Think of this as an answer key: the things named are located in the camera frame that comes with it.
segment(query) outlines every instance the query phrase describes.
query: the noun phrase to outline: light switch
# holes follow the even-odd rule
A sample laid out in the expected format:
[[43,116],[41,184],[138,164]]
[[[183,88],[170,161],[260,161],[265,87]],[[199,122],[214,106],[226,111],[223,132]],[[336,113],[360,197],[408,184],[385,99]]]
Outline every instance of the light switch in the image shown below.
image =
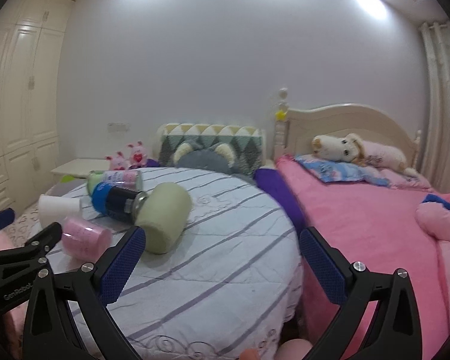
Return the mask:
[[120,132],[130,130],[130,123],[109,123],[107,126],[108,132]]

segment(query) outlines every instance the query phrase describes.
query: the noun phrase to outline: pink pig plush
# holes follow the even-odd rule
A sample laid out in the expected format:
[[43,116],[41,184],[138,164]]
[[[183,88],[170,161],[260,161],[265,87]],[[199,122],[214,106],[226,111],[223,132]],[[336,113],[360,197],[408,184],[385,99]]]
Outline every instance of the pink pig plush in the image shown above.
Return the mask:
[[138,141],[137,144],[130,143],[127,145],[132,149],[130,154],[130,169],[145,168],[147,166],[147,153],[143,148],[142,141]]
[[108,170],[127,170],[128,164],[125,157],[123,156],[123,153],[121,151],[117,151],[116,154],[116,157],[111,157],[109,155],[105,157],[105,159],[110,161],[110,167],[108,168]]

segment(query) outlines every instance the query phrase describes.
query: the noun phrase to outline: white wall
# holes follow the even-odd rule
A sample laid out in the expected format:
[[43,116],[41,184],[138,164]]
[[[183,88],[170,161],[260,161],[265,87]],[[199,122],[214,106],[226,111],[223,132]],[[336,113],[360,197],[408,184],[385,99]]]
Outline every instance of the white wall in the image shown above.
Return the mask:
[[262,126],[282,86],[294,108],[369,104],[411,136],[426,120],[422,40],[390,8],[377,19],[356,0],[77,0],[58,77],[61,161],[151,143],[167,122]]

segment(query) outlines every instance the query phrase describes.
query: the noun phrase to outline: cream headboard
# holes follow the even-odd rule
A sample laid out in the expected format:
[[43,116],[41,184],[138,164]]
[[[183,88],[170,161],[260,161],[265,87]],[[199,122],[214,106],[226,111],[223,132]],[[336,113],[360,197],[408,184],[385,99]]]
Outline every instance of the cream headboard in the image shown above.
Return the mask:
[[383,112],[361,104],[336,104],[306,111],[291,109],[287,113],[283,151],[290,155],[313,153],[311,142],[316,135],[344,137],[354,132],[365,140],[398,147],[415,168],[421,131],[412,140],[403,128]]

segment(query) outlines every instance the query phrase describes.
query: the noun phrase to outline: white curtain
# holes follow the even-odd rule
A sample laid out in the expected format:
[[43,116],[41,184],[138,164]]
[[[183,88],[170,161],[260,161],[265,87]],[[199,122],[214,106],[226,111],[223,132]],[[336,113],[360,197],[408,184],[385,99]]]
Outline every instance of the white curtain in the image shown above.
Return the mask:
[[420,30],[430,78],[430,118],[420,172],[440,192],[450,193],[450,22]]

